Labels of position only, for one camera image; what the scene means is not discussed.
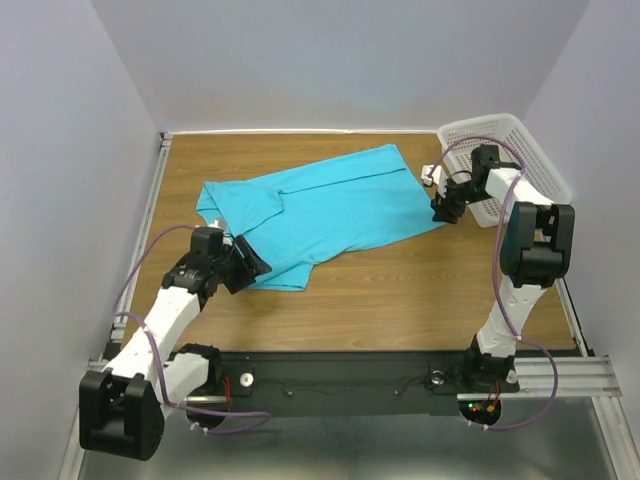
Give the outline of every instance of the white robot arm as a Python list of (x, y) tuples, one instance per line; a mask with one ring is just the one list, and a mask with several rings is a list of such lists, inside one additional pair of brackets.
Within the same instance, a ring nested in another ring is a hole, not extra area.
[(508, 202), (511, 220), (500, 249), (500, 299), (517, 336), (496, 301), (465, 358), (467, 380), (501, 381), (513, 365), (516, 341), (531, 310), (569, 268), (575, 212), (570, 205), (554, 204), (524, 178), (509, 195), (520, 167), (500, 162), (497, 146), (481, 145), (471, 159), (471, 178), (465, 182), (455, 182), (442, 167), (431, 165), (423, 168), (422, 179), (426, 186), (436, 186), (432, 207), (437, 221), (456, 223), (466, 205), (488, 198)]
[(196, 228), (189, 252), (164, 276), (146, 319), (129, 314), (141, 328), (101, 372), (85, 374), (78, 407), (83, 448), (147, 460), (160, 444), (171, 404), (220, 382), (220, 352), (214, 347), (189, 344), (171, 352), (219, 284), (233, 294), (271, 271), (242, 236), (226, 240), (220, 228)]

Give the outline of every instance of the wire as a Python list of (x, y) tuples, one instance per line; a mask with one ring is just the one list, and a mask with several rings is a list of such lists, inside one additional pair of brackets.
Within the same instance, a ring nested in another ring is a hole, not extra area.
[(186, 224), (178, 224), (178, 225), (174, 225), (172, 227), (169, 228), (165, 228), (164, 230), (162, 230), (158, 235), (156, 235), (156, 237), (151, 241), (151, 243), (149, 244), (149, 246), (145, 249), (145, 251), (142, 253), (142, 255), (140, 256), (140, 258), (138, 259), (138, 261), (133, 265), (133, 267), (131, 268), (131, 272), (129, 273), (129, 275), (127, 276), (127, 278), (124, 281), (124, 284), (122, 285), (122, 289), (120, 289), (120, 292), (118, 293), (118, 296), (116, 297), (116, 300), (113, 302), (113, 311), (115, 312), (116, 310), (118, 310), (118, 304), (120, 303), (120, 300), (122, 299), (122, 295), (124, 295), (125, 290), (127, 289), (127, 287), (129, 286), (129, 284), (131, 283), (131, 280), (133, 280), (133, 277), (135, 277), (136, 272), (138, 271), (138, 269), (140, 268), (140, 265), (142, 265), (142, 262), (144, 262), (144, 260), (147, 258), (147, 255), (149, 255), (149, 252), (151, 252), (151, 250), (153, 249), (153, 247), (155, 247), (156, 243), (158, 243), (158, 240), (160, 240), (162, 237), (164, 237), (167, 233), (169, 232), (173, 232), (174, 230), (179, 230), (181, 228), (186, 228), (188, 230), (194, 231), (196, 229), (196, 227), (194, 227), (193, 225), (186, 225)]
[(140, 316), (136, 315), (135, 313), (117, 312), (115, 313), (115, 316), (128, 317), (132, 319), (138, 324), (138, 327), (140, 327), (144, 332), (144, 334), (147, 336), (147, 340), (149, 341), (149, 346), (151, 347), (153, 365), (156, 370), (156, 373), (158, 374), (158, 383), (160, 384), (160, 393), (162, 395), (162, 401), (165, 403), (165, 405), (168, 405), (178, 410), (183, 410), (185, 412), (197, 413), (200, 415), (209, 415), (212, 417), (262, 418), (261, 421), (254, 423), (252, 425), (247, 425), (244, 427), (238, 427), (238, 428), (228, 429), (228, 430), (215, 430), (215, 429), (209, 430), (209, 429), (206, 429), (206, 427), (200, 427), (199, 425), (196, 425), (196, 428), (199, 428), (204, 433), (211, 434), (211, 435), (233, 435), (236, 433), (243, 433), (243, 432), (248, 432), (250, 430), (253, 430), (263, 425), (271, 418), (271, 414), (269, 412), (218, 412), (216, 410), (207, 410), (204, 408), (192, 407), (190, 405), (185, 405), (182, 402), (180, 403), (173, 402), (169, 398), (169, 392), (167, 391), (167, 380), (165, 379), (165, 376), (164, 376), (164, 368), (162, 364), (162, 359), (160, 357), (160, 350), (158, 349), (158, 344), (156, 343), (156, 339), (153, 337), (153, 332), (151, 331), (151, 329), (149, 329), (149, 327), (147, 327), (144, 320)]
[(558, 393), (558, 380), (559, 380), (558, 379), (558, 366), (556, 365), (556, 362), (553, 359), (553, 356), (551, 355), (551, 352), (548, 349), (546, 349), (543, 345), (541, 345), (540, 343), (538, 343), (536, 341), (527, 340), (527, 339), (522, 338), (522, 336), (520, 335), (518, 330), (513, 325), (513, 322), (509, 318), (509, 314), (507, 313), (507, 310), (506, 310), (506, 308), (504, 306), (504, 302), (502, 301), (502, 298), (500, 297), (500, 285), (498, 283), (498, 262), (500, 260), (500, 245), (501, 245), (500, 242), (502, 240), (502, 232), (504, 230), (504, 219), (506, 217), (507, 208), (508, 208), (509, 202), (511, 200), (511, 197), (513, 196), (513, 192), (514, 192), (514, 190), (516, 188), (516, 185), (518, 184), (518, 182), (520, 181), (520, 179), (522, 178), (522, 176), (526, 172), (527, 165), (526, 165), (526, 162), (524, 161), (524, 159), (522, 158), (522, 156), (516, 150), (511, 148), (511, 146), (509, 146), (508, 144), (506, 144), (502, 140), (498, 140), (497, 138), (490, 137), (490, 136), (487, 136), (487, 135), (470, 135), (468, 137), (461, 138), (460, 140), (456, 140), (451, 145), (449, 145), (442, 152), (442, 155), (440, 155), (440, 158), (433, 165), (433, 167), (431, 168), (431, 171), (429, 172), (429, 174), (427, 176), (429, 178), (433, 178), (432, 177), (433, 176), (433, 172), (435, 171), (436, 167), (438, 165), (440, 165), (444, 161), (444, 159), (447, 156), (447, 154), (451, 150), (453, 150), (455, 147), (457, 147), (458, 145), (460, 145), (460, 144), (462, 144), (464, 142), (467, 142), (469, 140), (483, 140), (483, 141), (492, 142), (492, 143), (495, 143), (497, 145), (500, 145), (507, 152), (509, 152), (511, 154), (511, 156), (513, 156), (513, 158), (515, 160), (518, 161), (518, 163), (520, 164), (520, 167), (521, 167), (520, 172), (513, 179), (513, 181), (511, 182), (511, 185), (509, 185), (509, 189), (507, 190), (507, 193), (506, 193), (506, 195), (504, 197), (504, 201), (502, 202), (502, 208), (500, 209), (500, 216), (498, 218), (498, 229), (497, 229), (497, 232), (496, 232), (496, 241), (495, 241), (494, 248), (493, 248), (493, 267), (491, 269), (491, 277), (492, 277), (492, 282), (493, 282), (493, 293), (494, 293), (494, 295), (496, 297), (496, 302), (498, 304), (498, 308), (500, 309), (500, 312), (502, 313), (502, 316), (504, 317), (504, 321), (505, 321), (505, 323), (507, 325), (507, 328), (509, 329), (511, 334), (516, 338), (516, 340), (518, 340), (523, 345), (529, 345), (529, 346), (537, 348), (538, 350), (540, 350), (542, 352), (542, 354), (545, 357), (547, 357), (549, 359), (549, 363), (551, 364), (551, 369), (553, 370), (553, 388), (551, 389), (551, 395), (549, 395), (549, 399), (547, 400), (547, 403), (542, 408), (542, 410), (540, 410), (537, 414), (535, 414), (534, 416), (528, 418), (527, 420), (523, 420), (522, 422), (514, 423), (512, 425), (482, 425), (482, 424), (476, 424), (476, 425), (479, 425), (479, 426), (481, 426), (481, 427), (483, 427), (485, 429), (488, 429), (488, 430), (496, 430), (496, 431), (515, 430), (516, 428), (521, 428), (521, 427), (526, 427), (528, 425), (531, 425), (532, 423), (536, 422), (540, 418), (544, 417), (549, 412), (549, 410), (553, 406), (553, 403), (555, 402), (556, 395)]

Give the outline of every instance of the purple cable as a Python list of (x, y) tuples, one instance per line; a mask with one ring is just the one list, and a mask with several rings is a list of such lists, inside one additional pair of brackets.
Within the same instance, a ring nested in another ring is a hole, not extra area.
[(433, 172), (435, 171), (436, 167), (438, 165), (440, 165), (444, 161), (444, 158), (447, 156), (447, 154), (451, 150), (453, 150), (455, 147), (457, 147), (461, 143), (464, 143), (464, 142), (469, 141), (469, 140), (484, 140), (484, 141), (487, 141), (487, 142), (492, 142), (492, 143), (496, 143), (496, 144), (500, 145), (502, 148), (507, 150), (518, 161), (518, 163), (522, 167), (522, 170), (521, 170), (520, 174), (517, 175), (513, 179), (513, 182), (511, 182), (511, 185), (509, 185), (509, 189), (507, 190), (507, 193), (504, 196), (504, 201), (502, 202), (502, 208), (500, 209), (500, 217), (498, 218), (498, 231), (496, 232), (496, 241), (495, 241), (494, 248), (493, 248), (493, 266), (492, 266), (492, 269), (491, 269), (491, 277), (492, 277), (492, 280), (493, 280), (493, 293), (495, 294), (496, 302), (498, 304), (498, 308), (500, 309), (500, 312), (502, 313), (502, 316), (504, 317), (504, 321), (507, 324), (507, 327), (509, 328), (509, 331), (511, 332), (511, 334), (514, 337), (516, 337), (516, 339), (520, 343), (522, 343), (524, 345), (529, 345), (529, 346), (537, 348), (538, 350), (540, 350), (542, 352), (542, 354), (545, 357), (547, 357), (549, 359), (549, 363), (551, 364), (551, 369), (553, 370), (553, 388), (551, 389), (551, 395), (549, 396), (549, 400), (547, 401), (545, 406), (542, 408), (542, 410), (540, 410), (536, 415), (534, 415), (531, 418), (528, 418), (527, 420), (523, 420), (522, 422), (514, 423), (512, 425), (502, 425), (502, 426), (500, 426), (500, 425), (489, 426), (489, 425), (476, 424), (476, 425), (479, 425), (479, 426), (483, 426), (484, 428), (486, 428), (488, 430), (496, 430), (496, 431), (515, 430), (516, 428), (521, 428), (521, 427), (526, 427), (528, 425), (531, 425), (532, 423), (534, 423), (535, 421), (539, 420), (544, 415), (546, 415), (549, 412), (549, 410), (551, 409), (551, 406), (553, 405), (553, 403), (555, 402), (556, 395), (558, 393), (558, 366), (556, 365), (556, 362), (553, 359), (553, 356), (551, 355), (551, 352), (549, 352), (549, 350), (547, 350), (543, 345), (539, 344), (538, 342), (535, 342), (533, 340), (526, 340), (526, 339), (522, 338), (522, 336), (518, 333), (518, 331), (516, 330), (515, 326), (513, 325), (513, 322), (509, 318), (509, 314), (507, 313), (507, 309), (505, 308), (504, 302), (502, 301), (502, 298), (500, 297), (500, 285), (498, 283), (498, 263), (499, 263), (499, 259), (500, 259), (500, 240), (502, 239), (502, 231), (504, 230), (504, 218), (505, 218), (506, 213), (507, 213), (507, 206), (509, 205), (509, 201), (511, 200), (511, 197), (513, 196), (513, 192), (514, 192), (514, 190), (516, 188), (516, 185), (518, 184), (518, 181), (520, 181), (520, 179), (522, 178), (522, 175), (524, 175), (527, 166), (526, 166), (526, 162), (524, 161), (522, 156), (517, 151), (515, 151), (513, 148), (511, 148), (511, 146), (507, 145), (505, 142), (503, 142), (501, 140), (498, 140), (497, 138), (489, 137), (489, 136), (486, 136), (486, 135), (470, 135), (468, 137), (461, 138), (460, 140), (456, 140), (451, 145), (449, 145), (444, 150), (444, 152), (442, 152), (442, 155), (440, 156), (438, 161), (433, 165), (433, 168), (429, 172), (428, 177), (433, 178)]
[(218, 412), (215, 410), (206, 410), (204, 408), (190, 407), (189, 405), (182, 405), (181, 403), (172, 402), (171, 399), (169, 398), (169, 392), (167, 392), (167, 381), (164, 377), (164, 368), (162, 365), (162, 359), (160, 358), (160, 351), (158, 349), (158, 344), (156, 343), (156, 339), (153, 337), (153, 333), (151, 332), (151, 330), (147, 328), (147, 325), (144, 323), (144, 320), (140, 316), (136, 315), (135, 313), (117, 312), (115, 316), (131, 318), (138, 324), (138, 327), (140, 327), (144, 332), (144, 334), (147, 336), (147, 339), (149, 340), (149, 346), (151, 347), (151, 352), (153, 354), (153, 365), (156, 369), (156, 372), (158, 373), (158, 382), (160, 383), (160, 392), (162, 394), (162, 400), (166, 405), (179, 410), (184, 410), (185, 412), (198, 413), (201, 415), (209, 415), (212, 417), (262, 418), (261, 421), (254, 423), (252, 425), (247, 425), (244, 427), (228, 429), (228, 430), (215, 430), (215, 429), (208, 430), (196, 425), (196, 427), (198, 427), (204, 433), (211, 434), (211, 435), (233, 435), (236, 433), (244, 433), (250, 430), (254, 430), (255, 428), (258, 428), (259, 426), (265, 424), (271, 418), (271, 414), (269, 412)]
[(195, 230), (196, 227), (194, 227), (193, 225), (179, 224), (179, 225), (174, 225), (173, 227), (165, 228), (158, 235), (156, 235), (156, 238), (154, 238), (151, 241), (149, 246), (142, 253), (142, 256), (133, 265), (133, 268), (131, 269), (131, 273), (129, 273), (129, 276), (125, 279), (124, 285), (122, 285), (122, 289), (120, 290), (120, 293), (118, 293), (118, 296), (116, 297), (115, 302), (113, 302), (113, 311), (114, 312), (116, 310), (118, 310), (118, 303), (120, 303), (120, 299), (122, 298), (122, 295), (124, 295), (125, 290), (129, 286), (129, 283), (131, 283), (131, 280), (133, 280), (133, 277), (136, 275), (136, 272), (140, 268), (140, 265), (142, 265), (142, 262), (144, 262), (145, 258), (147, 258), (147, 255), (149, 255), (149, 252), (151, 252), (151, 249), (155, 246), (155, 244), (158, 243), (158, 240), (160, 240), (162, 237), (164, 237), (167, 233), (173, 232), (174, 230), (178, 230), (180, 228), (186, 228), (186, 229), (189, 229), (189, 230), (193, 231), (193, 230)]

